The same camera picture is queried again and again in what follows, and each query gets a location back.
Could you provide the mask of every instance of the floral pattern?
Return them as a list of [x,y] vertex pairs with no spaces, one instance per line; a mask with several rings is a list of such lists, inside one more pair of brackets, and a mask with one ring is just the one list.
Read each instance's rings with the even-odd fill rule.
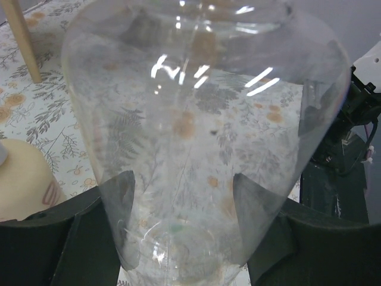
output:
[[[26,14],[26,23],[32,34],[32,42],[43,78],[43,82],[39,84],[32,83],[9,25],[5,24],[0,27],[0,139],[21,139],[38,147],[44,153],[60,187],[68,198],[96,185],[79,125],[73,114],[60,63],[61,45],[68,24],[80,9],[90,2],[92,0],[53,0]],[[105,69],[108,70],[117,68],[118,66],[115,64],[105,65]],[[195,99],[198,100],[195,104],[199,109],[211,115],[219,115],[224,111],[231,118],[239,113],[243,120],[242,123],[258,124],[255,120],[247,123],[245,117],[248,119],[253,116],[253,106],[265,110],[264,106],[259,103],[248,105],[245,101],[232,107],[229,102],[238,99],[236,93],[242,90],[243,84],[240,83],[242,79],[225,74],[221,76],[220,80],[225,81],[229,88],[224,89],[222,93],[220,89],[217,96],[217,85],[205,84],[210,92],[207,102],[202,101],[202,95],[195,92]],[[142,91],[136,88],[136,97],[139,97],[139,92]],[[292,94],[291,91],[282,93],[281,107],[292,104]],[[128,116],[124,116],[120,120],[127,120],[128,123],[136,122],[138,128],[143,114],[134,106],[133,102],[127,103],[124,113]],[[277,110],[269,107],[266,112],[270,121],[279,119]],[[227,165],[232,159],[232,143],[236,140],[237,134],[228,123],[222,125],[222,132],[216,134],[216,140],[221,146],[218,157],[223,164]],[[270,133],[282,132],[282,130],[272,130],[271,124],[262,125],[261,128]],[[246,136],[255,138],[256,134],[248,133]],[[255,156],[244,150],[237,150],[237,153],[247,158]],[[271,164],[270,161],[275,158],[269,156],[268,160]],[[142,184],[146,185],[145,189],[154,182],[154,171],[161,163],[155,161],[151,177],[142,180]],[[189,169],[187,173],[191,178],[194,176],[195,170]],[[214,187],[221,184],[213,176],[209,176],[207,181]],[[299,190],[296,185],[290,198],[297,201],[298,197]],[[143,220],[141,224],[146,226],[147,221]],[[121,271],[117,286],[127,286],[128,284]],[[249,285],[247,267],[243,268],[232,283],[232,286],[244,285]]]

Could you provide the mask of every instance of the white bottle cap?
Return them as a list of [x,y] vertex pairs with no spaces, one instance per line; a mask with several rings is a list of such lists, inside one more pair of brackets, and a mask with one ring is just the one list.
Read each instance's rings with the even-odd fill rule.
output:
[[0,140],[0,165],[4,163],[5,159],[8,157],[8,151],[5,149],[4,145]]

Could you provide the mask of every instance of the cream colored bottle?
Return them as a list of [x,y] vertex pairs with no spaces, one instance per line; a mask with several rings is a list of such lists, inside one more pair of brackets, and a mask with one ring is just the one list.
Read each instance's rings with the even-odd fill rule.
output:
[[65,200],[36,147],[16,139],[0,140],[0,221],[23,220]]

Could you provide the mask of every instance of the cable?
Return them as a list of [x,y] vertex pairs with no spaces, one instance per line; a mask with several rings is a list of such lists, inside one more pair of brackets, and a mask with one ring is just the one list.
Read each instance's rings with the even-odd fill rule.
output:
[[346,171],[344,171],[344,172],[341,172],[341,173],[340,173],[340,172],[338,173],[339,176],[347,176],[347,175],[349,175],[349,173],[351,173],[353,167],[357,164],[357,162],[359,161],[359,159],[365,156],[365,154],[366,154],[366,152],[368,151],[368,148],[369,148],[369,146],[370,146],[370,143],[371,143],[371,141],[373,140],[373,138],[374,138],[374,136],[375,136],[375,134],[376,134],[377,127],[378,127],[378,122],[379,122],[379,121],[378,121],[377,119],[375,119],[374,121],[372,121],[372,123],[373,123],[373,128],[372,128],[372,130],[371,130],[371,132],[370,132],[369,137],[367,138],[367,142],[365,143],[364,150],[362,150],[362,152],[359,153],[358,157],[356,158],[356,160],[354,161],[354,163],[352,164],[352,166],[351,166],[348,170],[346,170]]

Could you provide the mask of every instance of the wooden leg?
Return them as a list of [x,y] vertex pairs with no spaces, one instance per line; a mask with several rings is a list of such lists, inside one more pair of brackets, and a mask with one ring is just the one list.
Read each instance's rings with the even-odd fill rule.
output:
[[24,58],[30,76],[32,77],[32,81],[34,83],[40,83],[42,81],[40,70],[33,52],[30,33],[20,4],[18,3],[18,0],[0,0],[0,3],[16,39],[21,55]]

